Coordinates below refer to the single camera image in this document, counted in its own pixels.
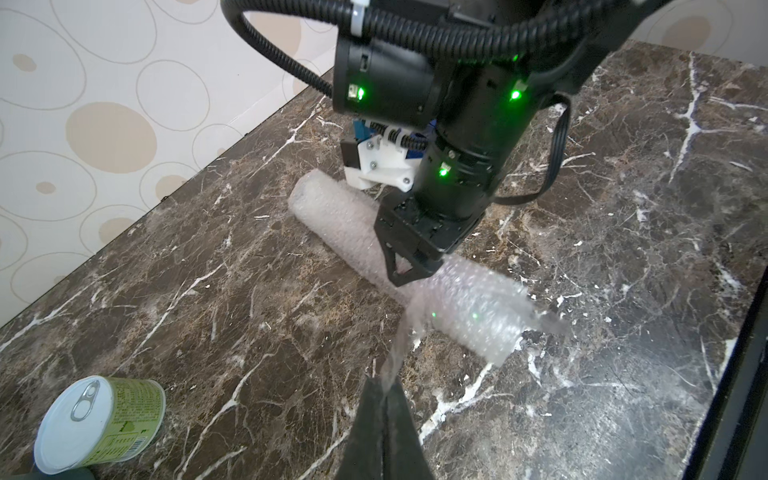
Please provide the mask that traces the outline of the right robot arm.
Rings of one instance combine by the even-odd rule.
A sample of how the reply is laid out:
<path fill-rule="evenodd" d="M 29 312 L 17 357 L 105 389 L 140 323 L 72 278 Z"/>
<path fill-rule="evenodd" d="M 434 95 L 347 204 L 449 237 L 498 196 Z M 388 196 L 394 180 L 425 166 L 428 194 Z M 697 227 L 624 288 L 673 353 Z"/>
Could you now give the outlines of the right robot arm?
<path fill-rule="evenodd" d="M 374 230 L 390 282 L 428 278 L 500 197 L 506 161 L 535 114 L 569 107 L 594 70 L 661 8 L 658 1 L 224 1 L 232 30 L 264 58 L 423 153 L 411 186 L 387 195 Z M 274 45 L 251 13 L 338 30 L 325 80 Z"/>

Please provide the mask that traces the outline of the bubble wrap sheet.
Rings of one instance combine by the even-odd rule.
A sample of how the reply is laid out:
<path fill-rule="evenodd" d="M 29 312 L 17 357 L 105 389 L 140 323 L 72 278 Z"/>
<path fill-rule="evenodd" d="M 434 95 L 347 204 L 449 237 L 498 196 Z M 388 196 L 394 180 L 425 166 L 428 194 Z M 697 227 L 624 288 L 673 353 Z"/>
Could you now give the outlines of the bubble wrap sheet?
<path fill-rule="evenodd" d="M 447 255 L 426 279 L 394 286 L 373 230 L 377 203 L 319 170 L 298 180 L 288 206 L 356 272 L 403 305 L 415 330 L 438 330 L 495 365 L 526 331 L 570 332 L 565 321 L 534 303 L 524 285 L 458 255 Z"/>

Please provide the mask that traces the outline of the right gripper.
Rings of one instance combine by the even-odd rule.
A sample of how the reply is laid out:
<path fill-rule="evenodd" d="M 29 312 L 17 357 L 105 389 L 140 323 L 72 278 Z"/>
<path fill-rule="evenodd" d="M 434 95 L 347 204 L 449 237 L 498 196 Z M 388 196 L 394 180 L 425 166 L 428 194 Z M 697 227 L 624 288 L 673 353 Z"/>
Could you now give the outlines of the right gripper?
<path fill-rule="evenodd" d="M 374 222 L 387 278 L 401 287 L 431 277 L 483 217 L 480 212 L 465 220 L 443 219 L 422 208 L 412 193 L 388 193 Z"/>

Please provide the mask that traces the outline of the clear adhesive tape strip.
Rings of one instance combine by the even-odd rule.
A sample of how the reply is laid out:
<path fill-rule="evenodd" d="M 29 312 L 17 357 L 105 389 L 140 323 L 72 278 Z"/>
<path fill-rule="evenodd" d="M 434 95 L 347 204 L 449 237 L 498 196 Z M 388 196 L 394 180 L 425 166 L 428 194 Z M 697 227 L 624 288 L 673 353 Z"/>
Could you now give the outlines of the clear adhesive tape strip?
<path fill-rule="evenodd" d="M 387 359 L 379 374 L 384 395 L 387 395 L 394 385 L 406 357 L 413 350 L 414 344 L 426 334 L 430 327 L 430 318 L 425 295 L 421 292 L 415 294 L 399 321 Z"/>

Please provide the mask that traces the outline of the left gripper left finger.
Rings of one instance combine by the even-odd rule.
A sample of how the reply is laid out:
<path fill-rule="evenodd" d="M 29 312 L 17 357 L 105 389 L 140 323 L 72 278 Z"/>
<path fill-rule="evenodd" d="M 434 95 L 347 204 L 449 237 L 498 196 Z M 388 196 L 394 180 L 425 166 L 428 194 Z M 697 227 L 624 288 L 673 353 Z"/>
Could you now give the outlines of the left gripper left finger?
<path fill-rule="evenodd" d="M 381 382 L 365 381 L 355 419 L 335 476 L 339 480 L 383 478 L 384 394 Z"/>

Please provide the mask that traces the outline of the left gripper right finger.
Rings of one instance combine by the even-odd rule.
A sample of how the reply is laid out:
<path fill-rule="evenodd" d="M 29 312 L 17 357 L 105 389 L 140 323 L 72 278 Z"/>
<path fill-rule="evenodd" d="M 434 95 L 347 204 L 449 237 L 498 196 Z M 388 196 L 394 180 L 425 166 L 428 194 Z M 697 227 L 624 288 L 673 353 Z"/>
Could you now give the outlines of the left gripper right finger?
<path fill-rule="evenodd" d="M 399 380 L 384 397 L 382 470 L 383 479 L 434 480 Z"/>

